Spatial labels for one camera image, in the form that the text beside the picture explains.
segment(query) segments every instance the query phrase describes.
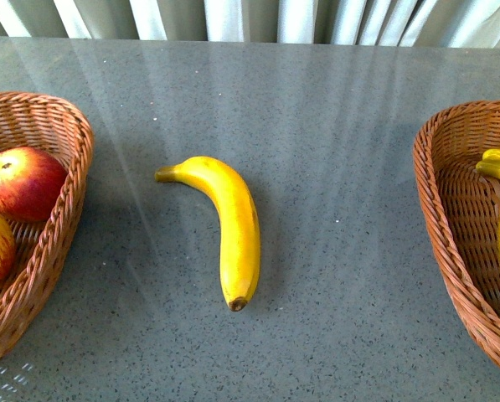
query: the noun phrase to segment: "fruit basket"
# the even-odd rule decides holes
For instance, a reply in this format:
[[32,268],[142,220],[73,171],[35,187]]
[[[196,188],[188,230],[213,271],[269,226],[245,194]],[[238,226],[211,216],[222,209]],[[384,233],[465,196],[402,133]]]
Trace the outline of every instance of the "fruit basket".
[[54,289],[79,223],[94,134],[68,101],[42,94],[0,92],[0,152],[31,146],[55,156],[68,174],[49,220],[9,221],[17,256],[0,283],[0,358],[21,338]]
[[477,345],[500,367],[500,181],[475,164],[500,148],[500,100],[456,105],[431,117],[413,147],[426,228],[449,296]]

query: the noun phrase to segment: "basket rim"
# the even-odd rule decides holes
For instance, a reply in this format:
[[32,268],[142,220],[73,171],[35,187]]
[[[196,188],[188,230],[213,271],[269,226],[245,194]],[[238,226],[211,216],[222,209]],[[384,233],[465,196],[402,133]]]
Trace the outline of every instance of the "basket rim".
[[[500,316],[474,285],[472,276],[457,249],[438,191],[435,171],[432,165],[432,138],[441,125],[461,114],[498,107],[500,107],[500,100],[471,100],[438,111],[418,130],[412,153],[420,206],[425,216],[426,228],[447,293],[451,298],[458,317],[462,320],[470,336],[488,354],[492,361],[500,367],[500,350],[493,350],[486,343],[487,332],[500,338]],[[442,268],[444,260],[450,261],[457,268],[459,275],[454,270],[444,271]],[[457,304],[467,309],[470,313],[473,313],[472,316],[466,317],[465,313],[458,310]],[[481,322],[479,323],[475,317],[479,317],[480,315],[488,317],[494,323],[499,333],[495,333],[491,328],[485,327]]]

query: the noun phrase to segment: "banana tip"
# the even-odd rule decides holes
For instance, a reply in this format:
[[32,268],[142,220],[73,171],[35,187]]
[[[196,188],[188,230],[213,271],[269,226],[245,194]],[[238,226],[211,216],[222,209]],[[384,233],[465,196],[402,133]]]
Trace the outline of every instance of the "banana tip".
[[248,301],[246,299],[244,299],[243,297],[237,297],[236,299],[230,301],[228,303],[228,306],[232,312],[239,312],[246,306],[246,304],[248,304]]

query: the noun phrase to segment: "curtain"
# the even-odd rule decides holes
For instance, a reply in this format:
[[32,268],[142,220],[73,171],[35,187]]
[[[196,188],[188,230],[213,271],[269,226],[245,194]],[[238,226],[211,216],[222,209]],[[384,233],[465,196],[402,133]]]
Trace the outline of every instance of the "curtain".
[[0,0],[0,35],[500,48],[500,0]]

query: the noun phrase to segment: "table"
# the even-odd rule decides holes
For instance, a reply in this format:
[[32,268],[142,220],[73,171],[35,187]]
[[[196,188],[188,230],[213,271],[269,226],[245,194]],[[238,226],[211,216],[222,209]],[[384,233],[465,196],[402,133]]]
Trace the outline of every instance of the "table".
[[[96,135],[45,309],[0,400],[500,400],[446,293],[411,157],[433,114],[500,99],[500,49],[0,38],[0,90]],[[230,312],[219,222],[154,171],[220,158],[251,188],[262,268]]]

